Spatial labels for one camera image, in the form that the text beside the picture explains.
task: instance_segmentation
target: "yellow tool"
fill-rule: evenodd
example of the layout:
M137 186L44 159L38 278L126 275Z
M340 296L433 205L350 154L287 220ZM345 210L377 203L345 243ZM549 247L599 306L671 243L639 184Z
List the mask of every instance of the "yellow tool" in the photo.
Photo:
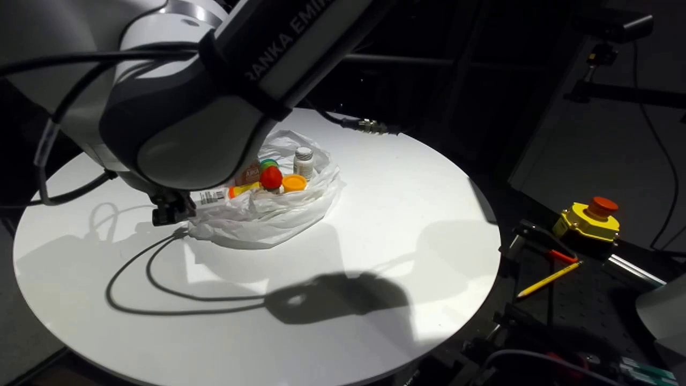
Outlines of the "yellow tool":
M557 270L557 273L549 275L549 277L545 277L545 278L539 278L539 280L532 282L529 288L520 290L520 292L516 294L516 298L524 298L524 296L529 296L529 294L537 292L539 288L545 288L545 284L549 284L549 282L553 282L553 280L557 280L557 278L562 278L562 277L569 275L569 273L572 273L572 270L577 270L579 266L581 266L581 261L574 261L574 263L569 263L569 266L565 266L565 268L562 268L562 270Z
M241 193L256 190L256 189L262 189L259 182L253 182L253 184L233 184L233 186L227 189L227 194L233 200L233 196L238 196L238 194L241 194Z

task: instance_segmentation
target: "black cable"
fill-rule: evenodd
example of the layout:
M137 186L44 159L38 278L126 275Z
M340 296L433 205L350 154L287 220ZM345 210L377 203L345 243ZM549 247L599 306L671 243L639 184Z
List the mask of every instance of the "black cable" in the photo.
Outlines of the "black cable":
M98 80L103 73L107 73L111 67L116 67L117 61L126 61L126 60L186 60L191 52L197 52L199 44L195 43L156 43L156 44L146 44L146 47L137 47L141 52L117 52L117 54L70 54L70 55L54 55L54 57L42 57L42 60L26 60L18 65L11 65L13 69L38 69L38 65L46 65L46 61L62 61L67 57L77 57L77 60L92 60L98 57L98 65L93 69L90 69L69 91L67 96L60 101L60 105L56 107L56 112L52 113L52 122L48 129L44 129L42 134L48 134L48 139L41 139L38 150L37 150L37 167L38 167L38 184L41 184L41 200L30 201L28 205L37 205L37 203L46 203L46 205L57 205L57 203L67 203L70 200L77 200L90 190L93 190L96 186L101 186L103 182L111 179L111 171L103 171L96 179L57 194L57 196L48 196L46 194L46 175L44 175L44 162L46 156L52 151L52 143L57 134L57 126L63 120L69 107L80 96L80 91L93 82Z
M562 252L565 252L565 254L577 254L569 247L565 247L555 233L551 233L549 230L545 230L545 226L537 226L537 225L533 225L533 223L529 223L529 220L520 220L520 226L523 226L523 235L526 235L526 231L533 231L533 233L539 233L539 235L545 235L549 243L553 243Z
M314 108L324 120L332 122L332 125L338 125L338 126L345 126L345 129L360 129L360 120L347 120L347 117L336 117L324 108Z
M122 268L116 270L116 275L109 278L107 288L104 288L104 299L111 308L122 310L122 313L133 313L133 315L164 315L164 318L175 318L175 315L219 315L219 313L239 313L239 310L250 310L250 308L264 308L264 305L250 305L250 306L233 306L233 308L189 308L189 310L162 310L162 308L135 308L135 306L123 306L120 305L111 290L113 282L120 278L120 275L133 263L137 261L141 254L146 254L149 249L156 247L156 250L152 252L149 260L154 260L162 249L166 249L175 237L180 237L177 233L162 237L149 247L146 247L144 250L139 250L137 254L133 254Z
M152 256L148 260L148 263L146 263L146 277L148 277L148 280L152 282L152 288L156 288L156 290L161 290L161 292L164 292L164 294L177 296L177 298L195 299L195 301L264 299L264 296L219 296L219 298L209 298L209 296L195 296L195 294L184 294L184 292L164 288L164 284L158 282L158 280L154 278L154 275L152 275L152 263L154 263L154 260L158 256L158 252L161 252L164 247L156 249L156 250L152 252Z
M673 233L664 244L659 252L673 254L673 256L686 256L686 250L664 250L671 243L675 243L686 231L686 225L679 226L676 233Z
M644 120L644 125L646 125L646 129L650 129L650 133L652 133L652 137L653 137L653 141L657 143L657 148L659 148L659 151L663 151L663 156L664 156L664 160L667 160L667 164L669 164L671 179L673 179L673 194L671 194L671 201L669 201L667 217L664 217L657 233L655 233L655 235L652 237L652 243L650 243L650 249L655 249L655 243L657 243L657 240L663 237L663 233L667 231L667 225L671 223L671 217L673 217L673 212L675 212L675 208L676 208L676 200L679 200L679 194L681 194L681 182L679 182L679 171L676 171L676 167L675 167L675 162L673 162L673 159L671 159L671 154L669 154L663 137L657 134L657 131L655 131L655 126L653 126L653 122L652 122L652 117L650 117L650 113L646 113L646 108L644 108L644 102L643 102L643 99L640 99L640 87L639 87L639 43L637 43L637 40L634 40L631 84L634 84L634 91L637 91L637 102L639 102L640 115L643 115L643 120Z
M567 363L567 360L560 360L560 357L553 357L553 355L545 355L539 351L526 351L526 350L496 350L493 351L485 366L488 369L496 357L504 357L504 355L526 355L526 357L535 357L535 360L545 360L545 363L551 363L551 364L557 364L557 366L564 366L564 369L569 369L574 373L581 373L581 375L586 375L586 377L594 377L596 382L602 382L602 383L608 383L608 386L619 386L619 382L614 380L608 380L596 371L589 371L585 366L577 366L574 363Z
M117 174L104 170L98 178L90 179L87 184L84 184L78 189L73 189L73 190L63 193L63 194L48 196L48 203L62 205L67 201L73 201L73 200L77 200L77 196L103 186L107 179L113 179L113 178L117 178ZM33 201L28 201L26 205L41 205L41 203L42 203L41 200L33 200Z
M0 76L63 67L63 65L84 65L84 61L126 61L126 60L184 60L191 52L197 52L197 43L158 43L130 52L86 52L86 54L63 54L63 55L46 55L32 57L0 67Z

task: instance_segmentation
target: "yellow object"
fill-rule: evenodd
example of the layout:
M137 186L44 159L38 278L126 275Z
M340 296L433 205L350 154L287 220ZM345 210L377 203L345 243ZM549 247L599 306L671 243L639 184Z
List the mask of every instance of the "yellow object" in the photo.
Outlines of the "yellow object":
M256 190L256 189L262 189L259 182L253 182L253 184L233 184L233 186L227 189L227 194L233 200L233 196L238 196L238 194L241 194L241 193Z
M290 174L283 178L283 190L305 190L307 178L300 174Z
M553 233L562 237L567 230L602 243L612 243L619 235L618 217L594 217L589 203L574 201L572 208L564 210L553 226Z
M565 266L565 268L562 268L562 270L557 270L557 273L549 275L549 277L545 277L545 278L539 278L539 280L532 282L529 288L520 290L520 292L516 294L516 298L524 298L524 296L529 296L529 294L537 292L539 288L545 288L545 284L549 284L549 282L553 282L553 280L562 278L564 275L569 275L569 273L572 273L572 270L577 270L579 266L581 266L581 261L569 263L569 266Z

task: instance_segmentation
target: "red object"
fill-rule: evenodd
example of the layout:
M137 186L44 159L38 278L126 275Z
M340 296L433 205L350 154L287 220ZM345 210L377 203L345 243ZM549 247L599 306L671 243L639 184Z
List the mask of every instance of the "red object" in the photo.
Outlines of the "red object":
M574 263L574 261L579 261L577 256L565 254L565 252L562 252L562 250L557 250L557 249L551 249L551 250L549 250L549 256L560 260L560 261L564 261L564 263Z
M618 210L619 210L619 205L608 196L592 196L592 201L586 205L586 214L592 214L596 218L606 218L608 214L614 214Z
M283 175L280 175L280 170L279 170L279 167L265 167L265 170L262 170L262 174L259 174L259 184L262 184L265 190L279 190L279 189L280 189L280 182L283 182Z

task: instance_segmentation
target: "small toy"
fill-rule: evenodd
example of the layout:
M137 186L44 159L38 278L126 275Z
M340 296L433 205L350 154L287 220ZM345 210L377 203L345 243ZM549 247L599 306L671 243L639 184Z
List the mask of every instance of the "small toy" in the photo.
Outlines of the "small toy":
M279 190L283 182L280 170L279 167L262 170L259 182L265 190Z
M283 190L305 190L307 178L300 174L290 174L283 178Z
M262 189L259 182L253 182L253 184L233 184L233 186L227 189L227 194L228 194L228 200L233 200L233 196L238 196L238 194L241 194L241 193L256 190L256 189Z
M259 170L264 171L264 170L267 170L267 167L279 167L279 162L276 162L273 159L264 159L264 160L259 162Z

